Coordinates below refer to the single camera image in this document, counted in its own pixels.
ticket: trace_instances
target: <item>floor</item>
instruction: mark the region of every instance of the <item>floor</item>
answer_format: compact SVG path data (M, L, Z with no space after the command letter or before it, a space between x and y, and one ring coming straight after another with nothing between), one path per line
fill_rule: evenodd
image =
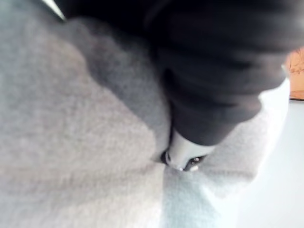
M304 228L304 101L291 101L281 139L246 192L237 228Z

